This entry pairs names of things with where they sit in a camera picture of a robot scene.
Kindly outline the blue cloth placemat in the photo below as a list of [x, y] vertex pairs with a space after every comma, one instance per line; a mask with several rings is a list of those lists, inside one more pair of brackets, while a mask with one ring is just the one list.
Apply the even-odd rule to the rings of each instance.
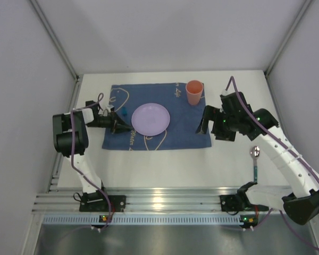
[[209, 135], [196, 134], [205, 97], [192, 106], [185, 83], [121, 84], [111, 87], [110, 105], [132, 130], [113, 134], [107, 130], [106, 150], [181, 150], [211, 147]]

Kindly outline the orange plastic cup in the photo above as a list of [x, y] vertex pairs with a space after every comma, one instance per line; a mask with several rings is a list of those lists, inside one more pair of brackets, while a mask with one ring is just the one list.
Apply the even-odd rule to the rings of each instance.
[[202, 93], [204, 90], [204, 85], [202, 82], [197, 80], [189, 81], [186, 84], [186, 93], [188, 103], [192, 106], [195, 106], [199, 103]]

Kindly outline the purple plastic plate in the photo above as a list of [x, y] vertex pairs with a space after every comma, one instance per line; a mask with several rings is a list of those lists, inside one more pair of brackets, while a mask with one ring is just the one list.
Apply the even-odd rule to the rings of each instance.
[[156, 103], [139, 106], [131, 117], [131, 124], [135, 131], [148, 137], [163, 133], [169, 123], [169, 111], [164, 106]]

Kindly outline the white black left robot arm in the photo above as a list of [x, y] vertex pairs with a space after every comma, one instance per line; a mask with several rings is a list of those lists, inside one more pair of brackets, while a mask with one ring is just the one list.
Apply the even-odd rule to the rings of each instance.
[[76, 171], [82, 185], [80, 203], [84, 206], [100, 201], [107, 202], [103, 181], [85, 155], [89, 147], [87, 128], [107, 129], [112, 134], [132, 130], [132, 126], [122, 120], [113, 107], [107, 110], [106, 115], [101, 114], [100, 110], [99, 102], [91, 100], [83, 108], [52, 117], [54, 148], [70, 161]]

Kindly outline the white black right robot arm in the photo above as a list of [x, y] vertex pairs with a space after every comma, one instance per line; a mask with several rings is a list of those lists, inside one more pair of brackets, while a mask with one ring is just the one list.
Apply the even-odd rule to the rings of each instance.
[[206, 134], [209, 122], [217, 140], [234, 141], [236, 134], [255, 142], [282, 173], [289, 188], [276, 188], [248, 182], [241, 186], [233, 201], [222, 197], [223, 211], [244, 211], [258, 205], [284, 211], [291, 220], [305, 225], [319, 214], [319, 174], [310, 173], [301, 154], [279, 127], [278, 121], [264, 108], [252, 111], [242, 92], [221, 96], [222, 107], [205, 106], [198, 134]]

